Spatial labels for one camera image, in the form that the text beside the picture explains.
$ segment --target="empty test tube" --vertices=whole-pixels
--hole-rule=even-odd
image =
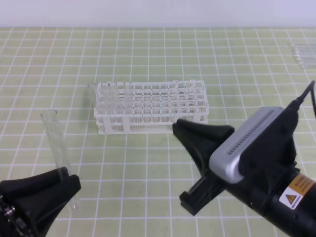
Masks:
[[[71,164],[67,157],[67,147],[61,130],[61,124],[57,119],[57,111],[47,110],[44,111],[40,116],[46,130],[48,141],[53,153],[53,157],[55,159],[56,167],[66,167],[68,170],[68,174],[71,175]],[[60,170],[58,171],[60,179],[63,180],[65,178],[65,173],[61,172]],[[69,201],[69,207],[72,213],[73,211],[79,209],[79,200],[76,196],[74,196]]]
[[[104,110],[108,113],[111,110],[109,106],[110,86],[107,82],[101,83],[101,90],[103,94]]]
[[[115,113],[117,115],[122,115],[124,112],[124,101],[120,100],[120,97],[117,97],[117,101],[115,103]]]
[[[294,43],[294,57],[303,68],[316,68],[316,43]]]
[[[125,103],[125,114],[132,114],[133,110],[133,94],[132,94],[132,83],[124,82],[124,103]]]
[[[89,83],[88,88],[89,88],[89,93],[90,93],[93,105],[95,106],[97,104],[95,83],[93,83],[93,82]]]
[[[110,82],[110,96],[109,96],[109,113],[113,115],[117,108],[117,99],[118,99],[118,84],[116,82]]]

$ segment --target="cutting mat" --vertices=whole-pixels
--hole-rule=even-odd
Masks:
[[[64,127],[80,211],[58,216],[50,237],[266,237],[285,235],[228,193],[196,217],[178,196],[199,178],[173,135],[97,135],[86,85],[202,79],[209,123],[239,127],[261,106],[286,106],[316,72],[293,60],[300,28],[0,28],[0,178],[54,168],[40,114]],[[302,172],[316,177],[310,100],[295,133]]]

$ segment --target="laser warning symbol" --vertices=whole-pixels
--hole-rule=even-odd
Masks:
[[[287,200],[290,202],[290,204],[293,203],[293,201],[296,199],[297,196],[295,195],[285,195]]]

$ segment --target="warning label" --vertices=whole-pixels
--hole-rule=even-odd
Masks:
[[[303,174],[299,174],[290,183],[289,188],[295,190],[300,195],[305,195],[308,190],[312,187],[314,181]]]
[[[279,201],[294,210],[313,184],[314,181],[312,179],[299,174],[284,190]]]
[[[288,199],[288,202],[290,203],[290,204],[292,204],[293,203],[293,201],[297,198],[297,196],[295,196],[295,195],[285,195],[286,196],[286,198]]]

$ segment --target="test tube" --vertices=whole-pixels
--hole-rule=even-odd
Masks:
[[[110,96],[109,96],[109,114],[113,115],[116,109],[117,97],[118,97],[118,84],[116,82],[110,82]]]
[[[96,106],[97,104],[97,98],[96,98],[96,86],[95,86],[95,83],[89,83],[88,84],[88,88],[89,88],[89,93],[90,93],[90,96],[91,96],[91,99],[92,99],[92,102],[93,102],[93,105]]]
[[[122,115],[124,112],[124,101],[121,100],[119,96],[117,96],[117,100],[115,103],[115,113],[117,115]]]
[[[101,83],[101,90],[102,90],[102,94],[103,94],[104,111],[106,111],[106,113],[108,113],[108,110],[111,110],[109,108],[109,97],[110,97],[109,83],[107,83],[107,82]]]
[[[124,102],[125,102],[125,114],[130,115],[133,111],[133,92],[132,83],[124,82]]]
[[[46,130],[46,134],[48,137],[50,148],[53,153],[56,167],[59,172],[60,179],[63,180],[67,177],[67,174],[62,172],[59,168],[67,168],[68,175],[72,174],[72,170],[71,164],[67,157],[67,147],[61,130],[61,125],[57,119],[57,111],[47,110],[44,111],[40,116]],[[79,199],[76,196],[74,196],[69,201],[69,207],[72,213],[79,209]]]

